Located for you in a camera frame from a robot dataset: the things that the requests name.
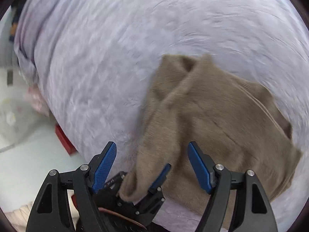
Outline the brown knit sweater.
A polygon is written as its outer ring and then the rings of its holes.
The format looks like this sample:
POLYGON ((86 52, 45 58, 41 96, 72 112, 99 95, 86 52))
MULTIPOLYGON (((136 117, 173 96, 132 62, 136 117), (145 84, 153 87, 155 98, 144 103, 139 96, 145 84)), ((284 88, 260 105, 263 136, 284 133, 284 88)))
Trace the brown knit sweater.
POLYGON ((136 162, 120 189, 123 200, 145 196, 170 164, 166 195, 201 214, 209 196, 189 163, 190 141, 230 170, 255 170, 270 200, 290 193, 308 144, 303 69, 269 64, 259 69, 259 82, 251 82, 243 79, 244 66, 226 72, 210 55, 164 55, 140 58, 132 70, 146 99, 136 162))

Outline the red box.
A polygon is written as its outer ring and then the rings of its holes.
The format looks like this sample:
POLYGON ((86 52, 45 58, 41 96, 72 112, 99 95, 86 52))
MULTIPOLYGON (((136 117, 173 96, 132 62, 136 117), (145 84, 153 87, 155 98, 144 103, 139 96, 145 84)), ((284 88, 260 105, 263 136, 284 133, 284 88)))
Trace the red box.
POLYGON ((62 128, 60 127, 59 124, 55 125, 55 134, 57 135, 57 138, 59 139, 59 141, 61 142, 61 144, 63 145, 64 149, 66 150, 66 152, 69 155, 74 154, 75 152, 77 152, 77 150, 75 149, 74 145, 70 142, 70 140, 67 138, 67 136, 65 135, 65 133, 63 132, 62 128))

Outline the lavender embossed bedspread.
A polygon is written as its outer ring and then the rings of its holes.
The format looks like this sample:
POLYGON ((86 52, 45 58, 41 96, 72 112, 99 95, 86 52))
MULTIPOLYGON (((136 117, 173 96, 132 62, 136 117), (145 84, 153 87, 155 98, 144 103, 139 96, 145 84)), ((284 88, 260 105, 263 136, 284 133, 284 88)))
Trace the lavender embossed bedspread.
MULTIPOLYGON (((111 174, 136 162, 146 98, 132 68, 140 58, 210 55, 226 72, 244 66, 251 82, 262 66, 285 64, 303 69, 308 91, 308 29, 289 0, 27 0, 14 48, 86 160, 117 144, 111 174)), ((296 171, 290 193, 270 200, 279 231, 308 199, 308 144, 296 171)), ((205 206, 198 214, 166 196, 156 222, 194 231, 205 206)))

